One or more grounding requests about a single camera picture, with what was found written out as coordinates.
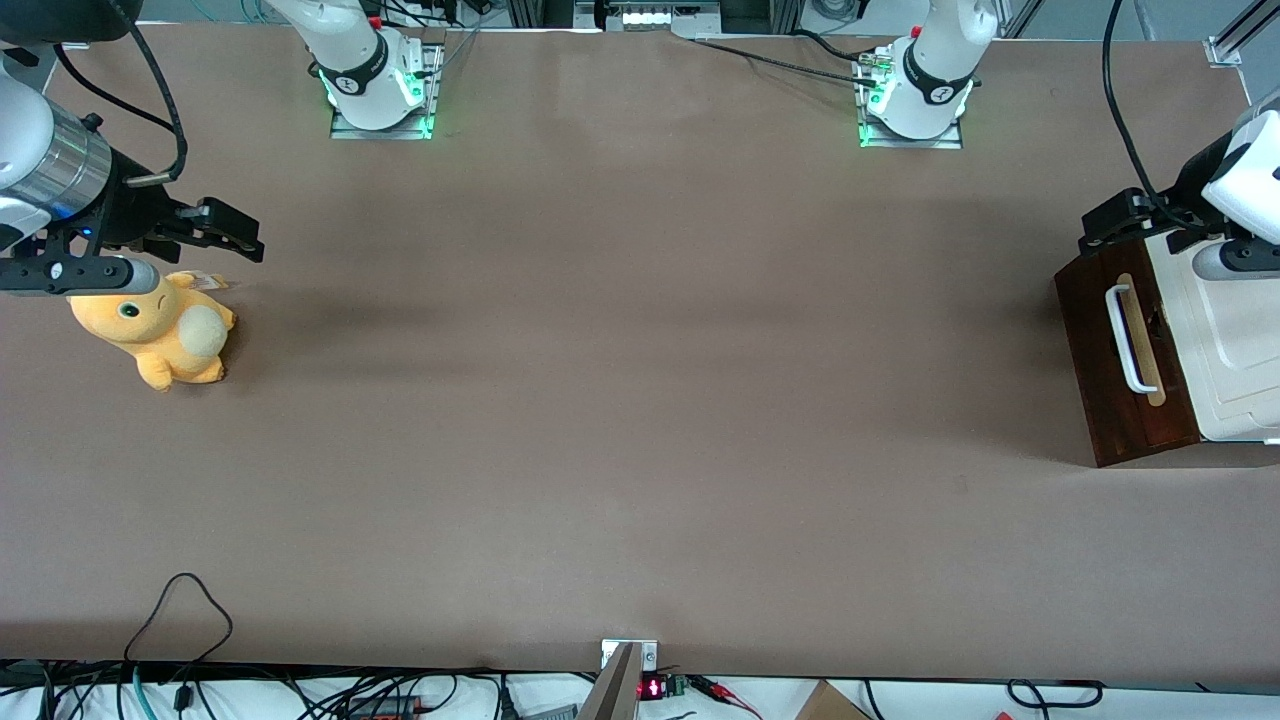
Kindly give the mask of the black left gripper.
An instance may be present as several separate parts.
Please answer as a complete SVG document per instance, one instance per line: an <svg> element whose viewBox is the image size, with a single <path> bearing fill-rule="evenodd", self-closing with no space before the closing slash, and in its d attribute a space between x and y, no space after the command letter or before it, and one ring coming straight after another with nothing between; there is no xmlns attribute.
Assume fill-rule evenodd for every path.
<svg viewBox="0 0 1280 720"><path fill-rule="evenodd" d="M1185 252L1193 245L1221 236L1228 252L1251 252L1253 236L1229 220L1203 197L1204 187L1219 173L1231 133L1226 132L1188 159L1174 183L1158 193L1125 188L1082 218L1079 254L1097 254L1107 247L1146 240L1170 229L1169 252Z"/></svg>

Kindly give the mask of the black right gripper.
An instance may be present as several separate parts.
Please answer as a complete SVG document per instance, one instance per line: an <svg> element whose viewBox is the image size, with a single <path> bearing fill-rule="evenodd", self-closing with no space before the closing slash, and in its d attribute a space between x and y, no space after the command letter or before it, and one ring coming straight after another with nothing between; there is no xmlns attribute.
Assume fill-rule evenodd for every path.
<svg viewBox="0 0 1280 720"><path fill-rule="evenodd" d="M195 205L170 199L160 184L134 188L125 178L145 173L127 155L111 151L111 170L104 191L84 210L55 220L40 232L40 243L63 238L86 242L83 255L129 250L177 264L183 247L220 249L261 263L265 246L259 241L259 222L215 197Z"/></svg>

